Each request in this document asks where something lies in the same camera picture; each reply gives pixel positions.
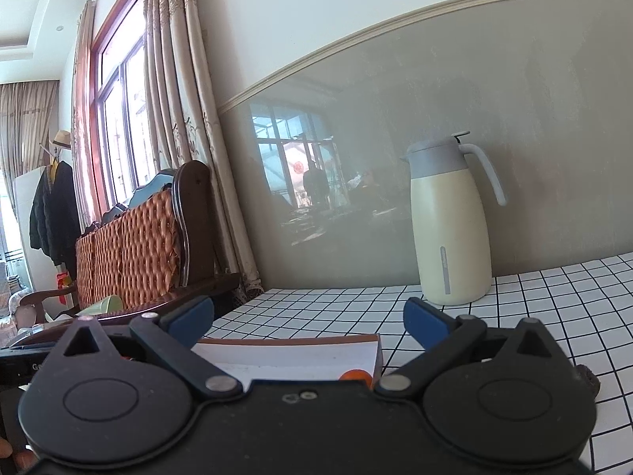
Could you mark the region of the person's hand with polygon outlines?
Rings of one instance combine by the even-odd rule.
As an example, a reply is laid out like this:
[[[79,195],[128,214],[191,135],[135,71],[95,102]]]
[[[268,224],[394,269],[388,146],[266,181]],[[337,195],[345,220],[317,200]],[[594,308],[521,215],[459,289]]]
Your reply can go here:
[[[38,457],[31,449],[15,450],[3,437],[0,439],[0,458],[11,460],[18,472],[24,472],[25,469],[30,469],[38,462]]]

